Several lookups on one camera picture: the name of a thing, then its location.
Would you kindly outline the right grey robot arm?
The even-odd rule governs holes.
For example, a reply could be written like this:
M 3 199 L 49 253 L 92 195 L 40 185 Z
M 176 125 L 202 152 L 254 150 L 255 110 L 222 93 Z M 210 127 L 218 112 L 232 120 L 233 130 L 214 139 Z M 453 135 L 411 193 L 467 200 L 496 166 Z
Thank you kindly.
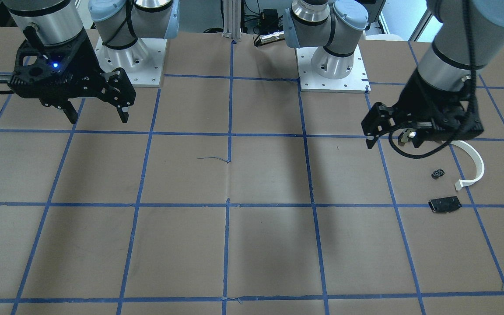
M 74 0 L 12 0 L 9 14 L 22 42 L 14 68 L 0 74 L 13 104 L 52 108 L 32 127 L 0 133 L 46 134 L 76 146 L 130 157 L 133 152 L 234 164 L 238 149 L 303 154 L 310 138 L 353 138 L 365 147 L 361 121 L 371 86 L 324 78 L 308 82 L 311 52 L 284 42 L 254 46 L 220 33 L 183 32 L 180 2 L 140 8 L 112 0 L 112 16 L 84 28 Z

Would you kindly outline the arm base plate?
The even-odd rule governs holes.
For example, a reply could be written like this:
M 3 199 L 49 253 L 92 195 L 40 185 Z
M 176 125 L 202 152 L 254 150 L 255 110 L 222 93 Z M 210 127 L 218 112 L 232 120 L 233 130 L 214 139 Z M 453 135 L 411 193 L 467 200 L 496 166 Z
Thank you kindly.
M 95 53 L 105 72 L 123 68 L 134 87 L 159 88 L 162 84 L 168 40 L 139 38 L 134 46 L 114 50 L 98 38 Z
M 323 47 L 296 48 L 302 92 L 370 92 L 371 87 L 359 46 L 346 57 L 329 54 Z

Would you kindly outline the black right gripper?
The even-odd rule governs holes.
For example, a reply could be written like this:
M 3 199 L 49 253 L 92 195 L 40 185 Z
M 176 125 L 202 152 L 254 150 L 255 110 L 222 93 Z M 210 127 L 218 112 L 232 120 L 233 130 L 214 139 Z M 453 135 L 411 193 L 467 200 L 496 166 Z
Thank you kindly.
M 114 106 L 122 123 L 128 123 L 136 91 L 124 69 L 106 73 L 100 67 L 86 31 L 56 45 L 42 44 L 36 31 L 24 35 L 7 83 L 14 93 L 61 109 L 71 124 L 78 120 L 72 98 L 98 98 Z

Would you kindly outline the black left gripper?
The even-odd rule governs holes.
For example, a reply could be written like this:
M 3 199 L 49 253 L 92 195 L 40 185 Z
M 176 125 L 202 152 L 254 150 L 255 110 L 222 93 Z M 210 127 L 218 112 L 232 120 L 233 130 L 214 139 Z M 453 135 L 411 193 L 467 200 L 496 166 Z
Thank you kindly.
M 378 136 L 395 128 L 416 129 L 411 140 L 415 149 L 425 141 L 448 140 L 464 122 L 462 102 L 470 101 L 470 82 L 469 78 L 464 81 L 459 91 L 442 91 L 414 70 L 393 106 L 376 102 L 362 120 L 367 148 L 372 149 Z

